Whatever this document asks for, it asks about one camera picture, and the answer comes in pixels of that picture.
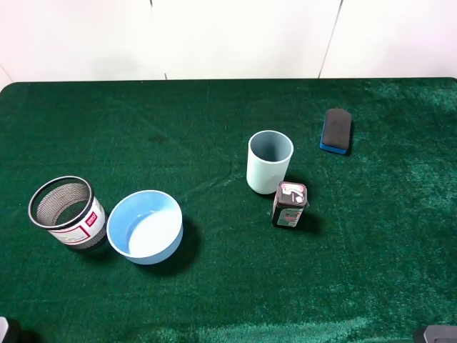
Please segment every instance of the plastic bowl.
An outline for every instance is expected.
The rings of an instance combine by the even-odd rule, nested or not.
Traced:
[[[181,208],[160,191],[140,191],[114,207],[106,225],[112,247],[137,264],[155,264],[178,249],[183,236]]]

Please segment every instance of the black felt pad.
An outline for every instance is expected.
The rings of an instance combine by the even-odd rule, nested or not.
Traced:
[[[339,149],[349,148],[352,116],[344,109],[329,109],[323,125],[322,143]]]

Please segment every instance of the cylindrical cup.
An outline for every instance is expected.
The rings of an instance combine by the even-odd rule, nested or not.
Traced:
[[[248,143],[248,185],[259,194],[276,192],[292,154],[292,141],[285,134],[270,130],[254,134]]]

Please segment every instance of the green felt tablecloth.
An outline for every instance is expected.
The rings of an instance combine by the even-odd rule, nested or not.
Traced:
[[[353,114],[350,156],[319,149],[332,107]],[[0,316],[43,342],[369,343],[457,324],[455,80],[12,84],[0,126]],[[271,226],[246,183],[264,129],[295,145],[302,229]],[[171,194],[179,250],[150,268],[109,243],[69,251],[26,212],[66,174],[107,211]]]

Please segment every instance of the black object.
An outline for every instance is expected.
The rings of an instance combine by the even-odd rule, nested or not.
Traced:
[[[18,343],[21,325],[17,320],[0,317],[0,343]]]
[[[295,227],[308,205],[308,190],[304,184],[282,181],[273,203],[271,223],[275,227]]]
[[[344,109],[329,109],[323,123],[321,149],[345,154],[351,140],[352,116]]]
[[[414,343],[457,343],[457,327],[429,325],[414,332]]]

